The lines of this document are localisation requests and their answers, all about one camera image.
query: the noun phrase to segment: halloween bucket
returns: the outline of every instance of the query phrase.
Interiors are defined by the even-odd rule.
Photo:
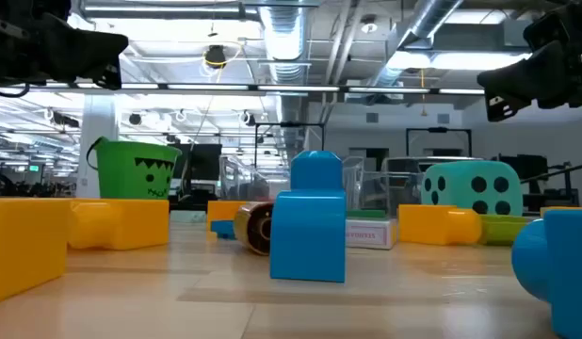
[[[89,162],[92,150],[96,151],[96,167]],[[103,199],[165,200],[180,154],[168,146],[99,137],[86,153],[86,161],[99,172]]]

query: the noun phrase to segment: yellow toy block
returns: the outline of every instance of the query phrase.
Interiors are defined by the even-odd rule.
[[[400,241],[430,245],[476,244],[481,218],[456,206],[402,204],[398,223]]]
[[[552,206],[552,207],[542,207],[540,209],[540,218],[544,218],[544,213],[551,211],[551,210],[556,210],[556,209],[560,209],[560,210],[582,210],[582,207],[570,207],[570,206]]]
[[[234,220],[238,209],[247,202],[236,201],[211,201],[207,202],[207,234],[212,233],[212,221]]]
[[[132,250],[164,245],[170,206],[159,200],[73,200],[69,245],[74,249]]]
[[[70,200],[0,199],[0,300],[65,272]]]

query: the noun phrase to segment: table surface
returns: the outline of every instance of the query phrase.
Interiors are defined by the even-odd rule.
[[[510,249],[348,249],[345,284],[276,281],[268,259],[175,224],[168,246],[71,251],[67,274],[0,302],[0,339],[556,338]]]

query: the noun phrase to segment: teal dice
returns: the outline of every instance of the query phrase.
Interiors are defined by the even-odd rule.
[[[431,166],[421,203],[472,208],[482,215],[521,216],[524,200],[515,170],[499,161],[457,161]]]

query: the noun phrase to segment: blue toy block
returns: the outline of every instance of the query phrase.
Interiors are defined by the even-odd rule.
[[[421,183],[423,204],[472,208],[480,214],[521,216],[524,198],[515,170],[499,161],[433,165]]]
[[[551,304],[553,330],[582,339],[582,210],[555,210],[529,223],[515,239],[519,283]]]
[[[220,239],[236,239],[234,237],[234,222],[231,220],[212,221],[211,230],[217,233]]]
[[[345,281],[346,192],[341,172],[341,160],[329,152],[304,152],[293,160],[292,190],[279,194],[272,211],[272,279]]]

